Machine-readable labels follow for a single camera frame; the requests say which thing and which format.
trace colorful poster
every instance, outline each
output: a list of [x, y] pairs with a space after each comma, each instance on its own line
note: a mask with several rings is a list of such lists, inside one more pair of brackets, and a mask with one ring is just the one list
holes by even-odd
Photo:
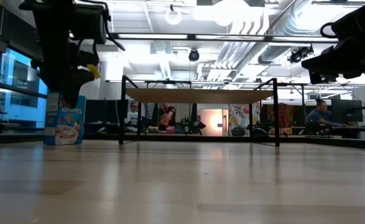
[[[259, 121], [260, 103], [252, 104], [252, 121], [256, 124]], [[250, 124], [249, 105], [229, 105], [229, 135], [234, 128], [244, 128]]]

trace box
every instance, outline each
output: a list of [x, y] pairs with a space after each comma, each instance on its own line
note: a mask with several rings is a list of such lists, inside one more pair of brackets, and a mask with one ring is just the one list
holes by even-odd
[[85, 101], [85, 96], [78, 96], [77, 107], [69, 108], [62, 94], [48, 94], [44, 144], [65, 145], [83, 142]]

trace black cable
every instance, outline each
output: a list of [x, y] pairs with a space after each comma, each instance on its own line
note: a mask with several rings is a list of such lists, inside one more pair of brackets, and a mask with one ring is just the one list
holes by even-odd
[[355, 98], [355, 99], [357, 99], [357, 100], [359, 100], [364, 106], [365, 106], [365, 104], [358, 98], [358, 97], [356, 97], [355, 95], [353, 95], [352, 94], [352, 91], [350, 91], [350, 90], [348, 90], [347, 88], [345, 88], [345, 86], [343, 85], [343, 84], [341, 84], [339, 81], [336, 81], [338, 84], [340, 84], [341, 85], [341, 87], [343, 87], [349, 94], [351, 94], [351, 96], [353, 97], [353, 98]]
[[93, 44], [93, 52], [95, 54], [96, 59], [98, 59], [98, 62], [99, 62], [99, 55], [98, 55], [98, 51], [96, 51], [96, 42], [95, 41]]
[[101, 2], [101, 1], [91, 1], [91, 0], [80, 0], [82, 2], [87, 2], [87, 3], [92, 3], [92, 4], [102, 4], [105, 5], [105, 9], [108, 11], [109, 7], [108, 7], [108, 3], [106, 2]]
[[81, 43], [83, 43], [84, 39], [81, 39], [78, 41], [78, 44], [77, 44], [77, 57], [78, 57], [78, 53], [80, 52], [80, 46], [81, 46]]
[[323, 31], [323, 29], [324, 29], [325, 27], [327, 27], [327, 26], [331, 26], [331, 25], [333, 25], [333, 23], [332, 23], [332, 22], [328, 22], [328, 23], [326, 23], [325, 25], [323, 25], [323, 26], [321, 26], [321, 27], [320, 27], [320, 35], [321, 35], [322, 37], [331, 38], [331, 39], [333, 39], [333, 38], [337, 38], [337, 35], [328, 35], [328, 34], [325, 34], [325, 33], [324, 33], [324, 31]]
[[92, 4], [103, 4], [105, 5], [105, 10], [106, 10], [106, 13], [103, 14], [103, 20], [104, 20], [104, 23], [105, 23], [105, 31], [106, 31], [106, 34], [108, 35], [108, 40], [110, 40], [112, 43], [114, 43], [116, 46], [118, 46], [122, 51], [126, 51], [126, 48], [121, 45], [119, 42], [117, 42], [111, 35], [110, 35], [110, 32], [109, 32], [109, 27], [108, 27], [108, 21], [109, 20], [109, 7], [108, 7], [108, 3], [106, 2], [101, 2], [101, 1], [91, 1], [91, 0], [80, 0], [82, 2], [88, 2], [88, 3], [92, 3]]

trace cereal bowl image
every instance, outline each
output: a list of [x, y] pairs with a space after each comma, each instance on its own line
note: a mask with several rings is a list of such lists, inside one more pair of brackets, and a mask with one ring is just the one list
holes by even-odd
[[74, 144], [78, 137], [78, 131], [71, 130], [73, 127], [67, 125], [58, 125], [55, 130], [55, 141], [57, 144]]

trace wooden floor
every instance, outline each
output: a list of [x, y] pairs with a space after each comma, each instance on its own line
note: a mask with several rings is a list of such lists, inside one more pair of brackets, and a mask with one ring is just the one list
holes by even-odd
[[0, 145], [0, 224], [365, 223], [365, 151], [309, 144]]

